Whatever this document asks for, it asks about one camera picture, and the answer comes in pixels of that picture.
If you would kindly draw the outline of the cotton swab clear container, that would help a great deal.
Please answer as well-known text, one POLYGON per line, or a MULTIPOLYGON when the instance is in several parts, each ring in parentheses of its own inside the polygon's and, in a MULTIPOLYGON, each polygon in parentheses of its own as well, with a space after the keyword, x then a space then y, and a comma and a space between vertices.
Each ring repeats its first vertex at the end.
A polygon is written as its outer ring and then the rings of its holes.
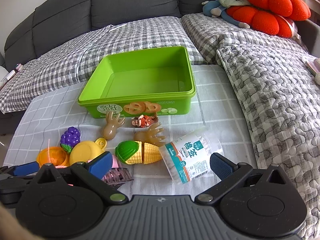
POLYGON ((159 148, 172 180, 188 183, 210 172, 210 157, 223 154, 220 141, 212 129, 203 126, 159 148))

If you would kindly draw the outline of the brown hand-shaped toy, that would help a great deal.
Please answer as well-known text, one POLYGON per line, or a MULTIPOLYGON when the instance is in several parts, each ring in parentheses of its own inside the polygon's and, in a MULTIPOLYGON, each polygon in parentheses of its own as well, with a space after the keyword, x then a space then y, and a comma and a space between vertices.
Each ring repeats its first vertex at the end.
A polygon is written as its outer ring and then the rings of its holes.
POLYGON ((106 113, 106 125, 103 128, 103 137, 112 140, 116 136, 117 129, 125 123, 125 117, 120 117, 120 113, 114 115, 114 111, 106 113))
POLYGON ((161 147, 165 145, 166 136, 159 135, 159 133, 164 132, 164 128, 160 128, 161 123, 157 122, 148 127, 145 131, 139 131, 134 134, 134 141, 141 141, 142 143, 150 143, 161 147))

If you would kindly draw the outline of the red pumpkin cushion lower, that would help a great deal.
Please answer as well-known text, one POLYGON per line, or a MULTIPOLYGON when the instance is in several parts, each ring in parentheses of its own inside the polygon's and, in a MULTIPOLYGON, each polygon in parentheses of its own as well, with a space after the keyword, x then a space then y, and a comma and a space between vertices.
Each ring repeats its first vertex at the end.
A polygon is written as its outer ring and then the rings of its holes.
POLYGON ((236 21, 247 23, 251 29, 268 35, 292 38, 297 34, 297 27, 292 20, 269 11, 252 6, 232 6, 226 9, 226 13, 236 21))

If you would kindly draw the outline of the purple toy grapes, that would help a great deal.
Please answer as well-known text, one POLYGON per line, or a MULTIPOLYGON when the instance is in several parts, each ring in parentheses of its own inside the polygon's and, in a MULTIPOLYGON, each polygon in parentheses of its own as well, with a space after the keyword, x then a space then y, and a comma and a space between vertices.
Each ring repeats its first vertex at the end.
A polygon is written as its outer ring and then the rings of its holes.
POLYGON ((81 133, 75 127, 69 127, 63 135, 61 135, 60 146, 70 154, 72 149, 80 142, 81 133))

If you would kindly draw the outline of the yellow toy cup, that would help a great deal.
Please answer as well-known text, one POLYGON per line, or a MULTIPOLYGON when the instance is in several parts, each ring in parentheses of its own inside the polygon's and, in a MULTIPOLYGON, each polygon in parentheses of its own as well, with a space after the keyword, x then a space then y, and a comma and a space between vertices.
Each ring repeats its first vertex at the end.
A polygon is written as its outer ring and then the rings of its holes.
POLYGON ((81 141, 72 149, 69 156, 70 165, 77 162, 89 162, 105 152, 107 141, 98 138, 96 141, 81 141))

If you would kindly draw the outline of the grey checked sofa cover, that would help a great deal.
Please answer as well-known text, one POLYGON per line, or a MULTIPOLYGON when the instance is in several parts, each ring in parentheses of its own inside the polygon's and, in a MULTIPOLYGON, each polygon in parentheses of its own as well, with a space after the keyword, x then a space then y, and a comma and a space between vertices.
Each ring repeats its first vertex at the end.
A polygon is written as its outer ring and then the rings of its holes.
POLYGON ((103 57, 128 51, 183 46, 192 65, 208 64, 183 27, 184 18, 162 16, 108 25, 82 34, 23 64, 1 89, 1 112, 25 111, 33 98, 87 81, 103 57))

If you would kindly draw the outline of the blue plush toy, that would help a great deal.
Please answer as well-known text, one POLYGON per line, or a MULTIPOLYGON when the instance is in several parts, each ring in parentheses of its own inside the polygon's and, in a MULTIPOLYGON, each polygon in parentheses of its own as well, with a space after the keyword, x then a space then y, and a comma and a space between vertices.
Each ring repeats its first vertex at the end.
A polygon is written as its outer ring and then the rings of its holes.
POLYGON ((214 0, 202 2, 202 5, 203 14, 208 17, 222 17, 225 21, 240 28, 250 28, 249 24, 234 20, 226 12, 226 9, 229 9, 233 6, 251 5, 248 0, 214 0))

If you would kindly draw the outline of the grey patterned quilt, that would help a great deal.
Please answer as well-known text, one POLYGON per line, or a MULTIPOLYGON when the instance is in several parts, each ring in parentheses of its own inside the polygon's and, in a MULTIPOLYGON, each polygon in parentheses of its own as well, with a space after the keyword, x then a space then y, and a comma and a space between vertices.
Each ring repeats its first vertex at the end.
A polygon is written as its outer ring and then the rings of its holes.
POLYGON ((225 69, 246 118, 259 168, 280 165, 307 207, 303 239, 319 237, 319 86, 295 41, 220 38, 225 69))

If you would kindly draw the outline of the dark translucent hair claw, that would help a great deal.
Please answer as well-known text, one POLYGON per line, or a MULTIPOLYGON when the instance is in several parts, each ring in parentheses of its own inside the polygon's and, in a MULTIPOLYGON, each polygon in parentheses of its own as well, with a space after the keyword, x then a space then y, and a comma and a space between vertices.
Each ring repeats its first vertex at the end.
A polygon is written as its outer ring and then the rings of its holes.
POLYGON ((120 187, 123 184, 133 181, 128 168, 118 167, 111 168, 102 178, 106 184, 112 187, 120 187))

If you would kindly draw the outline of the toy corn half green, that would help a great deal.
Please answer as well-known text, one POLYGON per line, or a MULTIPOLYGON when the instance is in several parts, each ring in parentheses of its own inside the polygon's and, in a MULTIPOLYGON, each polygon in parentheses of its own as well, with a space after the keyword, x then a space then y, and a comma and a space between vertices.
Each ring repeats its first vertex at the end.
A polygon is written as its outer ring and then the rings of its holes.
POLYGON ((123 141, 115 148, 115 155, 124 164, 141 164, 143 162, 142 143, 132 140, 123 141))

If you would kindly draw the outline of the red pumpkin cushion upper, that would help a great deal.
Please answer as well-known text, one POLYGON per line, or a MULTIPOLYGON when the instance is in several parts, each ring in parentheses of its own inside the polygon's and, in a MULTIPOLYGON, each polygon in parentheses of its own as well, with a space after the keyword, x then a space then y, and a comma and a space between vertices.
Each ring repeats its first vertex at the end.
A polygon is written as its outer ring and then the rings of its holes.
POLYGON ((311 11, 303 0, 248 0, 253 6, 294 21, 310 18, 311 11))

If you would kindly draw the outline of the orange toy bowl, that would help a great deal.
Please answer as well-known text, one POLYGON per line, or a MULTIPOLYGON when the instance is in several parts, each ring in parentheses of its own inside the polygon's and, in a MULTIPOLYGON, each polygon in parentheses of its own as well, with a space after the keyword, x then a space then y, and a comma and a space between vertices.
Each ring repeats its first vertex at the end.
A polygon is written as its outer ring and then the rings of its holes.
POLYGON ((36 157, 39 166, 52 163, 54 166, 69 166, 69 154, 61 147, 49 147, 42 150, 36 157))

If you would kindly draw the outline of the pink toy cup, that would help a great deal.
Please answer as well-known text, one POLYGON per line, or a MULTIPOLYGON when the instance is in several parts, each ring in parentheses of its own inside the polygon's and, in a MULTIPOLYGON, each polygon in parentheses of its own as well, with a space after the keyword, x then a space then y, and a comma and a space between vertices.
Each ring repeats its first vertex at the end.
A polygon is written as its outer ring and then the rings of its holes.
POLYGON ((121 162, 117 159, 115 155, 112 155, 112 168, 121 168, 121 162))

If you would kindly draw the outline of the toy corn half yellow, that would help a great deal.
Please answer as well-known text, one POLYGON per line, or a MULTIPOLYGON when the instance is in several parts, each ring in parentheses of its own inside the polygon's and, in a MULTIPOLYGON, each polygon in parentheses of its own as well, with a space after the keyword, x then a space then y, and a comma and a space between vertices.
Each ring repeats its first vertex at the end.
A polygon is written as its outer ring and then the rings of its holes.
POLYGON ((145 142, 143 144, 143 164, 152 164, 162 160, 159 147, 145 142))

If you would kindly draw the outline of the red pumpkin cushion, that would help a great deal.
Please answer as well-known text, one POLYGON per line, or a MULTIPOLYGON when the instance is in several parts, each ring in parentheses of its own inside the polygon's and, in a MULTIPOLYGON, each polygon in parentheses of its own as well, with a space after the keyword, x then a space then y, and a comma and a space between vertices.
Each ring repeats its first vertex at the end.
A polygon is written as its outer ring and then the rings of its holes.
POLYGON ((248 0, 253 6, 294 21, 310 18, 311 11, 303 0, 248 0))
POLYGON ((268 35, 292 38, 297 34, 297 27, 292 20, 269 11, 252 6, 232 6, 226 9, 226 13, 236 21, 247 23, 251 29, 268 35))

